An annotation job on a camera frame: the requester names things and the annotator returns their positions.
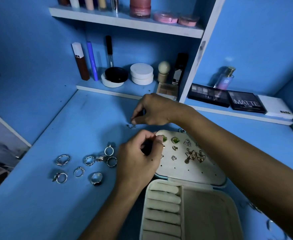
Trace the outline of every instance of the black eyeshadow palette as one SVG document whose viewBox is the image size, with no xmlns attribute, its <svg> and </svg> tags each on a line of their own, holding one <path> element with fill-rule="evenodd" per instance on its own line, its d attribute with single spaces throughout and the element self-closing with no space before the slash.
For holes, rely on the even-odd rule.
<svg viewBox="0 0 293 240">
<path fill-rule="evenodd" d="M 253 93 L 227 91 L 231 107 L 234 110 L 256 112 L 264 114 L 266 111 Z"/>
<path fill-rule="evenodd" d="M 188 98 L 226 108 L 230 106 L 226 91 L 195 83 L 191 85 Z"/>
</svg>

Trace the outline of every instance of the open jewelry box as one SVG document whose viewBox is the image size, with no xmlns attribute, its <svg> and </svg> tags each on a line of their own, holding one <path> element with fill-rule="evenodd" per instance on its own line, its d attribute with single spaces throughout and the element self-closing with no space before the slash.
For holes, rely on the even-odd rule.
<svg viewBox="0 0 293 240">
<path fill-rule="evenodd" d="M 187 133 L 156 134 L 167 138 L 156 171 L 163 179 L 147 186 L 140 240 L 243 239 L 234 201 L 214 189 L 225 185 L 223 171 Z"/>
</svg>

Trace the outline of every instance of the jewelry box lid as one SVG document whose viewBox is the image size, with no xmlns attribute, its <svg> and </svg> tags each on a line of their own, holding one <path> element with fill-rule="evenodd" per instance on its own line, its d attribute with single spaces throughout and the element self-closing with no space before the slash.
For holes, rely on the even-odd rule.
<svg viewBox="0 0 293 240">
<path fill-rule="evenodd" d="M 163 148 L 158 176 L 191 181 L 215 187 L 224 186 L 226 176 L 187 133 L 159 130 Z"/>
</svg>

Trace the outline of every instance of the blue tabletop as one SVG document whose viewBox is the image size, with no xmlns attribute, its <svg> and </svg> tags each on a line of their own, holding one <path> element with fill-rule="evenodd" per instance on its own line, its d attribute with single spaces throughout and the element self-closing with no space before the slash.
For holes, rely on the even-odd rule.
<svg viewBox="0 0 293 240">
<path fill-rule="evenodd" d="M 116 168 L 95 162 L 83 164 L 87 155 L 100 155 L 105 145 L 116 149 L 139 129 L 177 130 L 166 126 L 138 125 L 129 129 L 129 118 L 137 100 L 78 90 L 0 186 L 0 239 L 76 239 L 100 209 L 115 182 Z M 255 145 L 293 169 L 293 131 L 289 126 L 202 112 L 213 122 Z M 68 164 L 59 167 L 55 159 L 69 154 Z M 75 178 L 73 170 L 85 168 Z M 52 182 L 57 171 L 69 177 L 64 184 Z M 92 186 L 94 172 L 104 176 L 103 184 Z M 235 201 L 244 239 L 267 239 L 267 217 L 243 204 L 244 195 L 228 182 L 225 189 Z M 138 239 L 143 193 L 133 206 L 119 239 Z"/>
</svg>

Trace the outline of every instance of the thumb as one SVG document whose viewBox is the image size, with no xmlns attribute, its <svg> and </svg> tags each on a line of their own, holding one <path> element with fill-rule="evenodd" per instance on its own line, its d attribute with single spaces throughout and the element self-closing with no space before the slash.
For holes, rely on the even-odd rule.
<svg viewBox="0 0 293 240">
<path fill-rule="evenodd" d="M 146 116 L 145 116 L 145 115 L 143 115 L 143 116 L 138 116 L 138 117 L 134 118 L 134 119 L 131 121 L 131 123 L 132 123 L 133 125 L 146 124 L 145 119 L 146 119 Z"/>
<path fill-rule="evenodd" d="M 156 160 L 161 159 L 161 154 L 162 154 L 162 151 L 163 151 L 162 141 L 163 141 L 162 136 L 157 136 L 155 138 L 155 140 L 153 141 L 153 145 L 152 145 L 152 151 L 148 155 L 149 158 L 156 159 Z"/>
</svg>

